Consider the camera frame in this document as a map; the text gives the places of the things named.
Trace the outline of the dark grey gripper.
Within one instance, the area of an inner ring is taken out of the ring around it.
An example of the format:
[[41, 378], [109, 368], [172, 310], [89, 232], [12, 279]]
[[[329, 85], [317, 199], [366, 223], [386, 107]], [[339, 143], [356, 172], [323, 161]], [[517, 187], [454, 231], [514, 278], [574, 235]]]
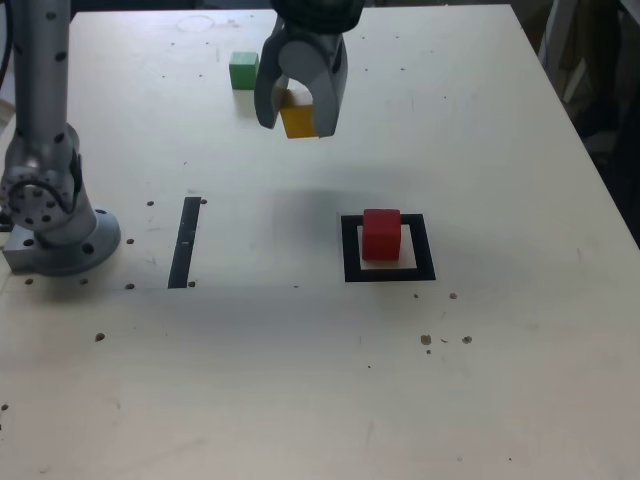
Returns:
[[265, 40], [254, 88], [254, 107], [262, 127], [273, 129], [289, 79], [312, 99], [312, 122], [319, 137], [333, 136], [348, 73], [341, 34], [325, 34], [276, 24]]

